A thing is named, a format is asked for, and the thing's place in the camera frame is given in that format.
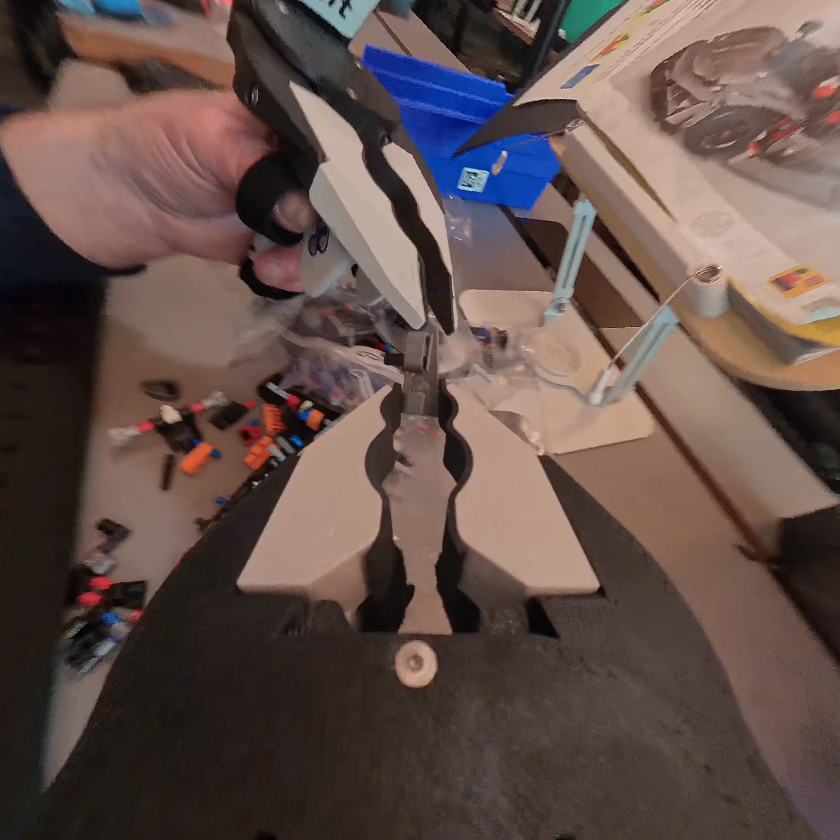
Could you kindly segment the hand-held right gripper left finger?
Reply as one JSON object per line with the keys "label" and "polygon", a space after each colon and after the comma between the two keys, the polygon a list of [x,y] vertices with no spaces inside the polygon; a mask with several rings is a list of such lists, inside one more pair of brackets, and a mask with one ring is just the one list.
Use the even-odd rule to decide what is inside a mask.
{"label": "hand-held right gripper left finger", "polygon": [[384,387],[302,451],[238,577],[241,592],[334,602],[364,632],[399,630],[414,588],[384,483],[402,407],[402,387]]}

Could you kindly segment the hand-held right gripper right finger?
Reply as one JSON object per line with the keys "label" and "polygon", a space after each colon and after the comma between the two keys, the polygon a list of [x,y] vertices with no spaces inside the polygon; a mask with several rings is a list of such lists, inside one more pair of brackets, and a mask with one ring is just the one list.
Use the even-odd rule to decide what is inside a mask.
{"label": "hand-held right gripper right finger", "polygon": [[547,459],[463,385],[441,385],[446,506],[437,594],[452,632],[550,632],[543,602],[599,594]]}

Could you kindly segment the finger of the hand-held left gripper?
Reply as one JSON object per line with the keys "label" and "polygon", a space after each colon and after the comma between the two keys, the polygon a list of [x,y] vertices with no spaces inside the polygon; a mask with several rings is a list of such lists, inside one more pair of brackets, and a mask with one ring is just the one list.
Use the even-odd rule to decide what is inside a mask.
{"label": "finger of the hand-held left gripper", "polygon": [[290,92],[324,157],[311,183],[310,203],[381,296],[411,329],[421,329],[427,305],[417,248],[368,172],[362,141],[315,93],[294,81]]}
{"label": "finger of the hand-held left gripper", "polygon": [[452,258],[443,204],[411,151],[382,142],[374,151],[374,183],[389,201],[396,224],[416,251],[421,323],[434,315],[444,333],[459,325]]}

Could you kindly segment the pile of lego pieces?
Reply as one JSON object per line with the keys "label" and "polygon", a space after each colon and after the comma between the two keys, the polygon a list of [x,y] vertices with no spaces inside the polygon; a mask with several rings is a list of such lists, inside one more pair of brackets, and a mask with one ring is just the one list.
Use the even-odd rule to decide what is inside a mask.
{"label": "pile of lego pieces", "polygon": [[[265,435],[267,431],[277,430],[275,423],[280,417],[275,407],[266,406],[258,400],[230,401],[226,407],[210,412],[212,415],[208,420],[216,430],[234,428],[238,439],[245,446],[247,477],[249,468],[256,466],[259,456],[265,456],[268,450],[277,453]],[[205,437],[202,443],[189,448],[186,453],[176,454],[170,449],[164,457],[160,489],[171,489],[176,473],[196,476],[201,469],[217,462],[221,456],[218,447]],[[221,498],[226,501],[230,495],[217,497],[216,500]],[[216,500],[216,510],[211,517],[195,520],[200,539],[214,530],[237,505],[229,510],[220,510]],[[71,566],[67,579],[66,613],[59,641],[59,662],[68,674],[75,677],[85,676],[99,667],[131,635],[144,613],[148,593],[147,580],[120,582],[112,576],[117,565],[114,554],[130,537],[131,529],[112,518],[100,518],[95,528],[101,535],[100,542],[82,560]]]}

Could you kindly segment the clear bags of parts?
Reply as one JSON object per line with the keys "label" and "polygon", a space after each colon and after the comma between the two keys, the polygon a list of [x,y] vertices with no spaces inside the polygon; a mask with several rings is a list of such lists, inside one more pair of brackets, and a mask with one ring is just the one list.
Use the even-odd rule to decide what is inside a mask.
{"label": "clear bags of parts", "polygon": [[250,306],[232,364],[266,357],[278,363],[256,393],[280,420],[266,432],[268,450],[249,468],[246,480],[223,501],[229,510],[246,498],[280,464],[302,451],[381,389],[406,392],[403,320],[384,303],[364,306],[356,289],[344,285],[327,295],[285,300],[258,297]]}

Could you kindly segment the dark grey lego panel assembly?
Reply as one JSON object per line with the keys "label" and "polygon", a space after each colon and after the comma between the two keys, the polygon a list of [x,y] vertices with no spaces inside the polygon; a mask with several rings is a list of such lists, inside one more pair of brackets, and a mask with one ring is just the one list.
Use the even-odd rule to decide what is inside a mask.
{"label": "dark grey lego panel assembly", "polygon": [[402,353],[384,354],[384,363],[403,374],[402,414],[438,416],[438,342],[430,328],[411,331]]}

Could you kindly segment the person's left forearm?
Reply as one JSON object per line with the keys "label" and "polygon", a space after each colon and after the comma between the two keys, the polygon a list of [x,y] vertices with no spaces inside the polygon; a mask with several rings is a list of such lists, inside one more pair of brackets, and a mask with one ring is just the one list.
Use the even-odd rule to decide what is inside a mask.
{"label": "person's left forearm", "polygon": [[132,274],[158,256],[138,104],[2,108],[2,287]]}

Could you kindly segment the grey red lego axle assembly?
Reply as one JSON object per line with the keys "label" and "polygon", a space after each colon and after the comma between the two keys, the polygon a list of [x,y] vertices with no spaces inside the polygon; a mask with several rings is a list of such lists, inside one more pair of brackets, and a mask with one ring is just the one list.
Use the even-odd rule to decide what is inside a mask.
{"label": "grey red lego axle assembly", "polygon": [[197,418],[211,410],[226,407],[230,400],[222,392],[212,392],[201,401],[186,406],[161,405],[157,416],[128,427],[108,430],[108,443],[117,448],[133,444],[143,436],[158,434],[176,454],[186,453],[204,440]]}

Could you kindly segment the lego instruction booklet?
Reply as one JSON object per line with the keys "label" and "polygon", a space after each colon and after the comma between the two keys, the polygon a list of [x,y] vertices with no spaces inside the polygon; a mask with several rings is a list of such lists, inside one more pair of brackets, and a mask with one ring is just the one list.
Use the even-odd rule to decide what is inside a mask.
{"label": "lego instruction booklet", "polygon": [[625,2],[456,153],[582,121],[796,364],[838,354],[838,82],[838,1]]}

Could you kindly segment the person's left hand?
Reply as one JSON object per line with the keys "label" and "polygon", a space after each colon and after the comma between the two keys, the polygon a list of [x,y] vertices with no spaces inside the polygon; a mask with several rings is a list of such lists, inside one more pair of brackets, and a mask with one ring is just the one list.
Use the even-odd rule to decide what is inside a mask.
{"label": "person's left hand", "polygon": [[277,149],[231,91],[2,117],[2,292],[140,273],[191,256],[245,261],[246,172]]}

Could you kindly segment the blue plastic bin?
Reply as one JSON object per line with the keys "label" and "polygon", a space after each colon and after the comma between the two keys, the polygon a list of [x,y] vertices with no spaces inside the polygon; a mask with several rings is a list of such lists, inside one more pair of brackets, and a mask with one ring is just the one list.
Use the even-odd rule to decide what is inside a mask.
{"label": "blue plastic bin", "polygon": [[542,135],[456,155],[513,96],[500,82],[368,45],[363,64],[395,100],[442,197],[531,210],[560,170]]}

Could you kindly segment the dark steel column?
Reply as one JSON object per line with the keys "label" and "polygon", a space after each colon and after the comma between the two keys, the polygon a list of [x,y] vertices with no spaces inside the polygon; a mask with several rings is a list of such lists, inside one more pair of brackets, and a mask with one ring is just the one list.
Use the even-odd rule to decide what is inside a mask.
{"label": "dark steel column", "polygon": [[539,27],[522,70],[520,88],[526,87],[540,73],[571,4],[572,1],[542,2]]}

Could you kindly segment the green bag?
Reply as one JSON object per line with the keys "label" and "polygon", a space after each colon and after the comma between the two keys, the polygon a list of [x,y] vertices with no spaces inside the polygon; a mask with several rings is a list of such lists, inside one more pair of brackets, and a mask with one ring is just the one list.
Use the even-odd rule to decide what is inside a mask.
{"label": "green bag", "polygon": [[624,1],[571,1],[563,16],[559,32],[571,45],[623,3]]}

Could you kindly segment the black perforated board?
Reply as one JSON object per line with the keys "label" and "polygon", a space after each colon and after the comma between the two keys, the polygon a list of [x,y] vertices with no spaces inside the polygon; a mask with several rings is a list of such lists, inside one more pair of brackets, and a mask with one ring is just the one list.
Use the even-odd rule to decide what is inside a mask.
{"label": "black perforated board", "polygon": [[1,838],[41,785],[98,368],[102,280],[2,293]]}

